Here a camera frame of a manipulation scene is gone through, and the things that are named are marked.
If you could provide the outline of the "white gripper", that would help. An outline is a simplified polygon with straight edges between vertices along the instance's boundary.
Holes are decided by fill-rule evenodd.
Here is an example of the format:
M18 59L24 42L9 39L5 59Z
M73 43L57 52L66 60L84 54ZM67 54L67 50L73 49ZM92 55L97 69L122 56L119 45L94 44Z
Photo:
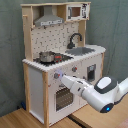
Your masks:
M70 90L71 93L82 96L83 91L87 88L87 83L76 77L64 75L61 82Z

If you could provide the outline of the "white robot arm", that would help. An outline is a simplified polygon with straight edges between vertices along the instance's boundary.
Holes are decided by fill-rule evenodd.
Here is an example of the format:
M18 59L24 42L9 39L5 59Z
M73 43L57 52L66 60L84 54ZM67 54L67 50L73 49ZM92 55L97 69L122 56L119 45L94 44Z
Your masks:
M119 83L113 77L102 77L92 85L87 80L64 75L61 82L100 113L109 112L128 93L128 78Z

